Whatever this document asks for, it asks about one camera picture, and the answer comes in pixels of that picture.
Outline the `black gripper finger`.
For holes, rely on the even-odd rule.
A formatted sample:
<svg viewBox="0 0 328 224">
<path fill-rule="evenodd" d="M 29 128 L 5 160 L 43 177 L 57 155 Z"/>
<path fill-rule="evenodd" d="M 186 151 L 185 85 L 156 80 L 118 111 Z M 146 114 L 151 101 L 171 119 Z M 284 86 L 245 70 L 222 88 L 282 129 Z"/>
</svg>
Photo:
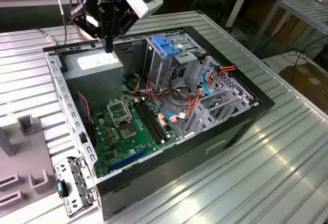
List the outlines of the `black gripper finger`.
<svg viewBox="0 0 328 224">
<path fill-rule="evenodd" d="M 130 6 L 125 10 L 115 7 L 112 21 L 109 23 L 110 34 L 108 36 L 108 52 L 113 52 L 113 41 L 116 37 L 124 35 L 136 22 L 136 13 Z"/>
<path fill-rule="evenodd" d="M 83 3 L 71 10 L 70 17 L 71 20 L 84 33 L 86 33 L 93 39 L 98 39 L 106 53 L 109 52 L 109 38 L 105 34 L 103 24 L 101 22 L 96 21 L 97 25 L 94 25 L 88 20 L 88 18 L 91 16 L 87 15 L 87 11 L 85 10 Z"/>
</svg>

